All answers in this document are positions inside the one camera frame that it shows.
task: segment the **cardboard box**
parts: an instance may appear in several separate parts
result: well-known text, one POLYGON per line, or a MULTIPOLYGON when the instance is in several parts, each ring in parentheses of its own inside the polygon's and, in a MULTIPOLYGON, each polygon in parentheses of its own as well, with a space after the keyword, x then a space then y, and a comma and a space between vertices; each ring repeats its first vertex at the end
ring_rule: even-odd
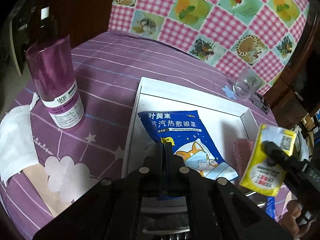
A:
POLYGON ((191 88, 142 77, 129 125, 121 177, 142 167, 145 157, 153 155, 155 143, 137 113, 192 110, 198 111, 221 156, 235 168, 233 142, 240 138, 255 141, 258 133, 248 107, 191 88))

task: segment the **white face mask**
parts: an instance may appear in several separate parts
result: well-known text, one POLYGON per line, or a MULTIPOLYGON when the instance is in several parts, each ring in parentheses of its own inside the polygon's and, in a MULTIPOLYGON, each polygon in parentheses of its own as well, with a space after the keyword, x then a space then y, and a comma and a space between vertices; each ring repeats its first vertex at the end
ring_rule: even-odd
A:
POLYGON ((192 155, 190 158, 186 159, 184 162, 186 166, 198 169, 199 163, 206 163, 207 162, 207 154, 204 151, 199 151, 196 154, 192 155))

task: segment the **purple bottle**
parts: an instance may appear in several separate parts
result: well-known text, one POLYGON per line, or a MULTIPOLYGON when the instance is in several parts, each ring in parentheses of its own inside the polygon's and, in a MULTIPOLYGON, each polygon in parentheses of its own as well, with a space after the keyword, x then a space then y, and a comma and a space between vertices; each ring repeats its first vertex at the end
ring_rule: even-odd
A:
POLYGON ((59 128, 77 127, 84 120, 84 108, 73 70, 70 39, 57 39, 49 7, 41 10, 39 37, 26 52, 38 94, 59 128))

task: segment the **self heating steam eye mask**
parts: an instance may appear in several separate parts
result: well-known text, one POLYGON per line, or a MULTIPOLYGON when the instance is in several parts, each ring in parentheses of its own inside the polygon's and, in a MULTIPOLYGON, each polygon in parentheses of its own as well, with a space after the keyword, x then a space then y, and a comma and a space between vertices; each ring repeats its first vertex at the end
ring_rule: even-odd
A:
POLYGON ((233 180, 236 171, 221 157, 197 111, 138 113, 150 137, 162 143, 171 142, 174 154, 201 176, 233 180))

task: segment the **fabric wall hanging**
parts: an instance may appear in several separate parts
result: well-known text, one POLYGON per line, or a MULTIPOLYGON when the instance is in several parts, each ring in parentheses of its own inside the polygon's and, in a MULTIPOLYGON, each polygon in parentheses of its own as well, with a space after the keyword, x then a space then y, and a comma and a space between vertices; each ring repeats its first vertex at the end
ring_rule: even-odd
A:
POLYGON ((233 79, 249 65, 263 95, 293 54, 308 9, 308 0, 114 0, 109 30, 171 45, 233 79))

